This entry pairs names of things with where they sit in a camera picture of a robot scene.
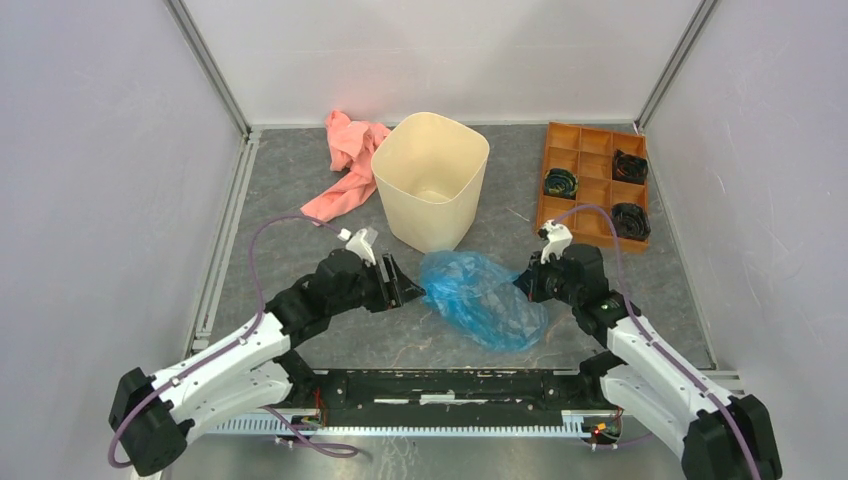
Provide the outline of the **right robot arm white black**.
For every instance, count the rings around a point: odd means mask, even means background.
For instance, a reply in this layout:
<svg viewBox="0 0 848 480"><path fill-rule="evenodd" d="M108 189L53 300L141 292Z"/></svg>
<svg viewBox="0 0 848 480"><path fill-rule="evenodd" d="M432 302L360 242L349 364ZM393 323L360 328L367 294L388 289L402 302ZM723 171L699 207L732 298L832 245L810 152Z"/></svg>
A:
<svg viewBox="0 0 848 480"><path fill-rule="evenodd" d="M516 286L532 302L568 305L603 352L581 363L580 400L635 417L679 459L688 479L780 479L782 463L766 405L711 380L661 338L610 287L599 248L537 251Z"/></svg>

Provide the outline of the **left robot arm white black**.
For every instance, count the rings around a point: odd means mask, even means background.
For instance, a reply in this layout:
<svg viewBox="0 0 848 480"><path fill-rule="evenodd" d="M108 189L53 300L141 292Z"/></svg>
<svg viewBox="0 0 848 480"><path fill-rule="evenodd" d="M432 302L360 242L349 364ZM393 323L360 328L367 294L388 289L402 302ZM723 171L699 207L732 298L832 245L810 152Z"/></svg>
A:
<svg viewBox="0 0 848 480"><path fill-rule="evenodd" d="M160 472L211 429L243 413L285 402L306 405L313 379L287 370L296 348L325 332L333 317L363 308L380 313L425 296L393 256L376 262L336 249L258 313L200 353L153 374L119 380L108 422L107 459L141 476Z"/></svg>

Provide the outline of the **beige trash bin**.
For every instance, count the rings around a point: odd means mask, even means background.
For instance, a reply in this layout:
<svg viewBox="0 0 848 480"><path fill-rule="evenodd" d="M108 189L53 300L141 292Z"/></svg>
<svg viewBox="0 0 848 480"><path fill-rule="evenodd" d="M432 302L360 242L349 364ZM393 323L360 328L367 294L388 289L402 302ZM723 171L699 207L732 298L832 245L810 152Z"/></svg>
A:
<svg viewBox="0 0 848 480"><path fill-rule="evenodd" d="M372 157L372 171L391 233L429 253L456 248L475 220L488 140L431 112L407 116Z"/></svg>

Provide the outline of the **blue plastic trash bag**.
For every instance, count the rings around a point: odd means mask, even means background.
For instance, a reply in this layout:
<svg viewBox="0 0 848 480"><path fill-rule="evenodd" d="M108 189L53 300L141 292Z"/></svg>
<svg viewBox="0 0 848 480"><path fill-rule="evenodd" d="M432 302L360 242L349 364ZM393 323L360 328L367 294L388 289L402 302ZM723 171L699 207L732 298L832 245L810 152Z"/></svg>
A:
<svg viewBox="0 0 848 480"><path fill-rule="evenodd" d="M547 309L528 300L518 274L472 251L427 253L420 264L424 304L475 343L494 351L533 347L549 326Z"/></svg>

